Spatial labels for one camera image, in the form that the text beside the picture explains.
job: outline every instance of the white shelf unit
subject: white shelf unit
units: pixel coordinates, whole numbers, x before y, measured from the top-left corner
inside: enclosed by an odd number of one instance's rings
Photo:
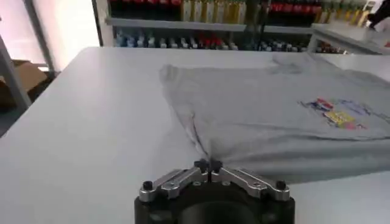
[[[189,30],[213,30],[227,32],[242,32],[246,25],[243,24],[221,24],[221,23],[194,23],[183,21],[159,21],[145,19],[124,19],[106,17],[105,23],[116,27],[138,27],[138,28],[161,28],[161,29],[189,29]],[[268,33],[294,33],[311,34],[310,27],[285,27],[266,26],[264,29]]]

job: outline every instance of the product display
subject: product display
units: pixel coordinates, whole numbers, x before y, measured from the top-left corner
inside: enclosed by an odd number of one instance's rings
[[[238,51],[239,47],[234,41],[224,40],[218,37],[162,37],[155,38],[152,34],[145,38],[144,33],[138,35],[126,35],[119,31],[115,39],[116,47],[150,47],[150,48],[174,48],[174,49],[211,49],[211,50],[233,50]]]

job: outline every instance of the black screw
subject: black screw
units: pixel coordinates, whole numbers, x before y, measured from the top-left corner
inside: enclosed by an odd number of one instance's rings
[[[284,191],[286,189],[286,187],[287,187],[286,182],[284,182],[282,180],[276,181],[276,189]]]
[[[145,190],[145,191],[151,191],[153,190],[153,182],[151,181],[145,181],[143,184],[142,184],[142,188]]]

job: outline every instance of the gray t-shirt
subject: gray t-shirt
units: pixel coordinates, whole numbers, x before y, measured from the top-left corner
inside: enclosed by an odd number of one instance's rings
[[[196,147],[226,166],[289,182],[390,168],[390,84],[310,54],[264,69],[162,70]]]

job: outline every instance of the printed graphic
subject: printed graphic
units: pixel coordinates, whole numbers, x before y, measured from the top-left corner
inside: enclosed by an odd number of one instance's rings
[[[344,101],[343,103],[347,104],[346,107],[351,109],[352,111],[356,111],[359,114],[368,113],[368,111],[364,110],[364,108],[357,107],[355,104],[353,104],[352,101],[346,101],[346,100]],[[349,113],[346,113],[345,111],[335,110],[334,103],[331,103],[330,101],[324,100],[322,98],[318,98],[316,101],[307,102],[307,103],[300,102],[300,104],[306,108],[311,108],[318,115],[325,117],[328,124],[331,125],[332,127],[349,129],[349,130],[366,129],[366,127],[363,124],[359,123]]]

